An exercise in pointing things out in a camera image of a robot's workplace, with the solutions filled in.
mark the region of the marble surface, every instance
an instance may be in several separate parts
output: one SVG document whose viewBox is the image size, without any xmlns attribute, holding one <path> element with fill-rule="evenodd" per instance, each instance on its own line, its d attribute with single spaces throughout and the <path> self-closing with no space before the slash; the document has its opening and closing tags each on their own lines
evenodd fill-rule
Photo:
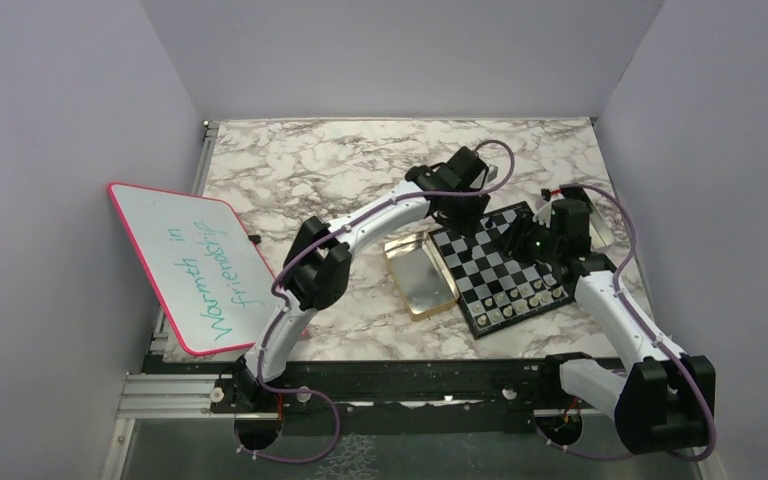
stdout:
<svg viewBox="0 0 768 480">
<path fill-rule="evenodd" d="M 225 200 L 250 233 L 263 237 L 261 252 L 278 271 L 302 221 L 327 221 L 351 213 L 398 183 L 413 165 L 448 160 L 461 146 L 496 138 L 517 154 L 511 181 L 496 192 L 490 209 L 522 200 L 540 205 L 544 187 L 582 182 L 610 188 L 588 119 L 543 120 L 253 120 L 229 121 L 219 129 L 204 196 Z M 508 168 L 505 152 L 481 151 L 482 159 Z M 617 242 L 606 250 L 615 263 L 627 253 L 619 214 L 597 200 Z M 534 358 L 568 351 L 615 356 L 590 315 L 576 304 L 474 340 L 456 307 L 413 322 L 387 273 L 382 244 L 434 228 L 430 219 L 370 245 L 352 263 L 349 288 L 320 312 L 300 340 L 293 360 L 412 360 Z M 637 267 L 625 283 L 649 311 Z M 191 357 L 174 335 L 166 361 L 228 361 L 239 352 Z"/>
</svg>

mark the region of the gray wall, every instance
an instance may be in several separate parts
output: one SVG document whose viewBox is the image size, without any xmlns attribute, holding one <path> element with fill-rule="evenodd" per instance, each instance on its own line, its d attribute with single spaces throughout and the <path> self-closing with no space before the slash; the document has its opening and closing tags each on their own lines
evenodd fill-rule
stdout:
<svg viewBox="0 0 768 480">
<path fill-rule="evenodd" d="M 718 368 L 729 478 L 768 478 L 768 1 L 667 0 L 597 134 L 660 324 Z"/>
<path fill-rule="evenodd" d="M 662 0 L 143 0 L 199 111 L 595 116 Z"/>
<path fill-rule="evenodd" d="M 0 478 L 98 478 L 152 294 L 105 192 L 201 123 L 137 0 L 0 1 Z"/>
</svg>

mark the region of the purple wire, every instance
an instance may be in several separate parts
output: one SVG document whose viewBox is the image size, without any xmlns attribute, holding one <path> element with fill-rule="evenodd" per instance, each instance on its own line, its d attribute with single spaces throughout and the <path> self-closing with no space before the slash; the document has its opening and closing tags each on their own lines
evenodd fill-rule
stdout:
<svg viewBox="0 0 768 480">
<path fill-rule="evenodd" d="M 561 445 L 559 443 L 553 442 L 552 440 L 549 439 L 549 437 L 546 436 L 546 433 L 543 432 L 543 430 L 541 430 L 540 427 L 537 427 L 536 430 L 538 435 L 543 437 L 543 440 L 546 440 L 546 445 L 549 445 L 550 447 L 558 449 L 566 453 L 567 455 L 572 455 L 573 457 L 584 458 L 587 460 L 596 460 L 597 462 L 618 462 L 621 460 L 628 460 L 629 458 L 634 456 L 634 454 L 631 452 L 619 453 L 616 455 L 598 455 L 595 453 L 579 452 L 576 450 L 572 450 L 570 448 L 564 448 L 565 445 Z"/>
<path fill-rule="evenodd" d="M 486 145 L 499 145 L 500 147 L 504 148 L 505 151 L 508 154 L 508 157 L 510 158 L 510 168 L 508 169 L 507 175 L 505 175 L 505 178 L 503 178 L 501 181 L 499 181 L 497 184 L 493 185 L 492 187 L 486 188 L 484 190 L 479 190 L 475 192 L 413 192 L 413 193 L 406 193 L 404 195 L 399 195 L 395 199 L 395 203 L 390 202 L 382 202 L 378 205 L 370 208 L 368 211 L 364 212 L 363 214 L 359 215 L 357 218 L 351 220 L 348 222 L 347 225 L 344 225 L 337 230 L 329 233 L 328 235 L 325 235 L 324 237 L 320 238 L 319 240 L 313 242 L 311 245 L 309 245 L 307 248 L 301 251 L 298 255 L 296 255 L 292 260 L 290 260 L 287 265 L 281 270 L 281 272 L 278 273 L 278 275 L 275 276 L 275 281 L 272 282 L 272 295 L 284 300 L 284 308 L 289 309 L 290 307 L 290 298 L 287 297 L 286 294 L 284 294 L 283 291 L 279 290 L 282 286 L 282 283 L 284 281 L 284 278 L 287 276 L 287 274 L 296 266 L 298 263 L 306 257 L 308 254 L 316 250 L 317 248 L 321 247 L 325 242 L 331 240 L 332 238 L 345 233 L 346 232 L 346 226 L 349 228 L 354 227 L 360 222 L 363 222 L 367 218 L 371 217 L 372 215 L 375 215 L 379 211 L 388 208 L 388 207 L 394 207 L 399 202 L 402 202 L 404 200 L 408 200 L 411 198 L 418 198 L 418 197 L 477 197 L 481 195 L 487 195 L 489 193 L 493 193 L 499 188 L 502 187 L 502 185 L 508 183 L 508 180 L 511 179 L 511 176 L 514 173 L 514 164 L 516 162 L 516 156 L 514 154 L 514 151 L 511 149 L 511 147 L 508 146 L 505 142 L 501 140 L 484 140 L 483 142 L 479 143 L 474 149 L 474 152 L 478 152 L 482 147 Z M 284 318 L 284 309 L 279 310 L 278 314 L 275 316 L 275 318 L 272 319 L 272 321 L 269 323 L 269 326 L 266 328 L 266 333 L 263 336 L 263 342 L 260 347 L 260 354 L 257 357 L 257 381 L 260 383 L 260 385 L 263 387 L 264 390 L 267 392 L 275 393 L 275 394 L 311 394 L 316 397 L 321 398 L 325 401 L 325 403 L 328 404 L 329 407 L 331 407 L 331 411 L 334 413 L 334 424 L 335 424 L 335 430 L 334 430 L 334 436 L 331 438 L 331 442 L 329 442 L 328 446 L 325 447 L 324 450 L 317 453 L 316 455 L 312 455 L 310 457 L 305 458 L 286 458 L 286 457 L 279 457 L 276 455 L 270 455 L 266 453 L 257 453 L 256 451 L 249 450 L 248 448 L 244 447 L 241 443 L 239 443 L 239 439 L 237 439 L 239 450 L 243 451 L 249 454 L 252 454 L 254 457 L 261 457 L 266 458 L 268 460 L 273 460 L 280 463 L 289 463 L 289 464 L 295 464 L 295 465 L 301 465 L 305 463 L 312 463 L 317 460 L 320 460 L 324 458 L 326 455 L 331 453 L 332 450 L 334 450 L 334 447 L 337 446 L 337 441 L 340 439 L 340 412 L 337 410 L 337 405 L 334 404 L 334 401 L 331 400 L 328 395 L 325 395 L 322 392 L 319 392 L 317 390 L 302 390 L 298 388 L 275 388 L 272 386 L 267 385 L 266 382 L 263 381 L 263 354 L 266 351 L 266 347 L 269 343 L 269 338 L 272 335 L 272 332 L 275 330 L 275 327 L 281 322 L 281 319 Z"/>
<path fill-rule="evenodd" d="M 696 380 L 693 379 L 693 376 L 687 370 L 687 367 L 681 363 L 681 360 L 670 349 L 658 341 L 655 332 L 649 328 L 649 325 L 643 320 L 640 314 L 637 313 L 637 309 L 631 305 L 631 302 L 626 297 L 625 292 L 623 292 L 623 290 L 620 288 L 620 275 L 628 263 L 631 262 L 631 259 L 634 257 L 634 253 L 637 250 L 637 231 L 634 229 L 634 223 L 631 221 L 631 216 L 628 214 L 628 210 L 626 210 L 625 207 L 620 204 L 616 197 L 599 187 L 584 185 L 580 183 L 570 183 L 567 185 L 561 185 L 561 188 L 584 188 L 586 190 L 592 190 L 607 198 L 611 203 L 614 204 L 614 206 L 617 207 L 617 209 L 622 214 L 623 220 L 625 220 L 625 224 L 628 227 L 630 247 L 628 255 L 626 255 L 626 257 L 620 263 L 619 267 L 617 267 L 617 270 L 614 272 L 614 290 L 617 292 L 617 298 L 620 299 L 620 303 L 623 304 L 625 309 L 628 310 L 628 313 L 631 314 L 632 318 L 634 318 L 634 321 L 637 322 L 641 329 L 643 329 L 644 333 L 646 333 L 646 335 L 649 337 L 649 340 L 655 342 L 658 348 L 664 352 L 667 358 L 669 358 L 676 365 L 679 373 L 682 377 L 684 377 L 685 381 L 687 381 L 687 384 L 690 386 L 690 390 L 696 397 L 696 401 L 699 402 L 699 406 L 702 409 L 702 414 L 705 416 L 705 422 L 708 424 L 708 445 L 705 447 L 705 450 L 702 453 L 688 456 L 676 452 L 670 452 L 670 455 L 688 462 L 699 462 L 705 460 L 714 453 L 714 449 L 717 445 L 717 428 L 714 424 L 714 414 L 711 412 L 711 408 L 708 406 L 708 402 L 705 400 L 705 396 L 702 395 L 702 391 L 699 389 L 699 385 L 696 383 Z"/>
</svg>

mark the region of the purple cable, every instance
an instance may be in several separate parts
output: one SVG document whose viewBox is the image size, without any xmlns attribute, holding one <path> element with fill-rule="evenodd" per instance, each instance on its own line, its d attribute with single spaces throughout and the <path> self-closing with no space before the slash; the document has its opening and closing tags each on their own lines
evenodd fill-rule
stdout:
<svg viewBox="0 0 768 480">
<path fill-rule="evenodd" d="M 546 440 L 546 445 L 549 445 L 550 447 L 554 447 L 567 455 L 572 455 L 573 457 L 578 458 L 584 458 L 587 460 L 595 460 L 597 462 L 618 462 L 621 460 L 628 460 L 629 458 L 633 457 L 634 454 L 631 452 L 625 452 L 625 453 L 619 453 L 616 455 L 598 455 L 595 453 L 587 453 L 587 452 L 579 452 L 576 450 L 572 450 L 567 447 L 566 445 L 561 445 L 559 443 L 555 443 L 552 440 L 549 439 L 549 437 L 546 436 L 546 433 L 543 432 L 543 430 L 540 429 L 540 427 L 536 427 L 537 434 L 543 437 L 543 440 Z"/>
<path fill-rule="evenodd" d="M 687 384 L 690 386 L 690 390 L 693 392 L 693 396 L 696 397 L 696 401 L 699 402 L 699 406 L 702 409 L 702 414 L 705 417 L 705 422 L 708 424 L 708 445 L 705 447 L 705 450 L 698 454 L 698 455 L 682 455 L 676 452 L 669 452 L 671 456 L 674 456 L 676 458 L 679 458 L 681 460 L 685 460 L 688 462 L 700 462 L 702 460 L 705 460 L 706 458 L 710 457 L 711 454 L 714 453 L 714 449 L 717 445 L 717 428 L 714 424 L 714 414 L 711 412 L 711 408 L 708 406 L 708 402 L 705 401 L 705 396 L 702 395 L 702 391 L 699 389 L 699 385 L 696 384 L 696 381 L 693 379 L 693 376 L 690 374 L 690 372 L 687 370 L 687 367 L 684 366 L 683 363 L 681 363 L 681 360 L 668 348 L 664 346 L 663 343 L 659 342 L 657 339 L 657 335 L 655 332 L 649 328 L 649 325 L 646 324 L 646 322 L 643 320 L 643 318 L 640 317 L 640 314 L 637 313 L 637 309 L 635 309 L 631 302 L 629 302 L 628 298 L 625 296 L 625 292 L 622 291 L 620 288 L 620 275 L 622 274 L 622 271 L 625 269 L 625 267 L 628 265 L 628 263 L 631 261 L 631 259 L 634 257 L 634 253 L 637 250 L 637 231 L 634 229 L 634 223 L 631 221 L 631 216 L 628 214 L 628 210 L 623 207 L 619 200 L 617 200 L 613 195 L 608 193 L 606 190 L 603 190 L 599 187 L 594 187 L 592 185 L 584 185 L 580 183 L 570 183 L 567 185 L 561 185 L 562 189 L 564 188 L 584 188 L 586 190 L 592 190 L 603 197 L 607 198 L 611 203 L 614 204 L 614 206 L 617 207 L 617 209 L 622 214 L 623 220 L 625 221 L 626 226 L 628 227 L 628 236 L 629 236 L 629 251 L 628 255 L 623 259 L 623 261 L 620 263 L 619 267 L 617 267 L 617 270 L 614 272 L 614 290 L 617 292 L 617 298 L 620 299 L 620 303 L 623 304 L 626 310 L 628 310 L 628 313 L 631 314 L 632 318 L 634 318 L 634 321 L 637 322 L 637 324 L 640 326 L 640 328 L 643 329 L 643 331 L 646 333 L 646 335 L 649 337 L 649 340 L 652 342 L 655 342 L 655 344 L 658 346 L 658 348 L 664 352 L 664 354 L 667 356 L 667 358 L 672 361 L 676 367 L 678 368 L 679 373 L 682 377 L 684 377 L 685 381 L 687 381 Z"/>
<path fill-rule="evenodd" d="M 402 202 L 404 200 L 408 200 L 411 198 L 418 198 L 418 197 L 478 197 L 481 195 L 487 195 L 489 193 L 493 193 L 499 188 L 502 187 L 502 185 L 508 183 L 508 180 L 511 179 L 511 176 L 514 173 L 514 163 L 516 161 L 514 151 L 511 149 L 511 147 L 508 146 L 505 142 L 502 142 L 501 140 L 484 140 L 483 142 L 479 143 L 474 149 L 474 152 L 478 152 L 482 147 L 486 145 L 499 145 L 502 148 L 505 149 L 505 151 L 508 153 L 508 157 L 510 158 L 510 168 L 508 169 L 507 175 L 505 175 L 505 178 L 503 178 L 499 183 L 496 185 L 493 185 L 492 187 L 489 187 L 484 190 L 475 191 L 475 192 L 414 192 L 414 193 L 406 193 L 404 195 L 399 195 L 396 197 L 394 203 L 389 202 L 382 202 L 373 208 L 370 208 L 368 211 L 364 212 L 357 218 L 353 219 L 352 221 L 348 222 L 349 228 L 354 227 L 360 222 L 363 222 L 367 218 L 371 217 L 372 215 L 375 215 L 379 211 L 388 208 L 393 207 L 399 202 Z M 284 277 L 287 276 L 287 274 L 296 266 L 298 263 L 306 257 L 308 254 L 322 246 L 325 242 L 331 240 L 332 238 L 336 237 L 337 235 L 340 235 L 342 233 L 345 233 L 346 226 L 342 226 L 338 228 L 337 230 L 329 233 L 328 235 L 325 235 L 324 237 L 320 238 L 319 240 L 313 242 L 311 245 L 309 245 L 307 248 L 301 251 L 298 255 L 296 255 L 292 260 L 290 260 L 287 265 L 284 267 L 283 270 L 281 270 L 278 275 L 275 276 L 275 281 L 272 282 L 272 295 L 281 298 L 284 300 L 284 308 L 289 309 L 290 306 L 290 298 L 287 297 L 287 295 L 284 294 L 284 292 L 280 291 L 281 284 L 284 281 Z M 265 453 L 257 453 L 256 451 L 249 450 L 248 448 L 244 447 L 241 443 L 239 443 L 239 439 L 236 435 L 234 435 L 234 438 L 237 438 L 237 442 L 239 445 L 238 452 L 243 451 L 246 453 L 249 453 L 254 456 L 254 458 L 261 457 L 266 458 L 268 460 L 273 460 L 276 462 L 281 463 L 289 463 L 289 464 L 295 464 L 295 465 L 301 465 L 305 463 L 311 463 L 315 462 L 317 460 L 320 460 L 324 458 L 326 455 L 331 453 L 332 450 L 334 450 L 334 447 L 337 446 L 337 441 L 340 439 L 340 412 L 337 410 L 337 405 L 334 404 L 334 401 L 331 400 L 328 395 L 325 395 L 322 392 L 319 392 L 317 390 L 302 390 L 298 388 L 275 388 L 271 387 L 266 384 L 266 382 L 263 381 L 263 353 L 266 350 L 266 347 L 269 343 L 269 338 L 272 335 L 272 332 L 275 330 L 275 327 L 278 325 L 278 323 L 281 322 L 281 319 L 284 318 L 284 310 L 279 310 L 278 314 L 275 316 L 275 318 L 272 319 L 272 321 L 269 323 L 269 326 L 266 328 L 266 333 L 263 336 L 263 342 L 260 347 L 260 354 L 257 357 L 257 381 L 260 383 L 260 385 L 263 387 L 264 390 L 271 393 L 276 394 L 311 394 L 316 397 L 321 398 L 325 401 L 325 403 L 328 404 L 329 407 L 331 407 L 331 411 L 334 413 L 334 424 L 335 424 L 335 430 L 334 430 L 334 436 L 331 438 L 331 442 L 328 444 L 327 447 L 325 447 L 324 450 L 317 453 L 316 455 L 312 455 L 310 457 L 305 458 L 286 458 L 286 457 L 278 457 L 275 455 L 265 454 Z"/>
</svg>

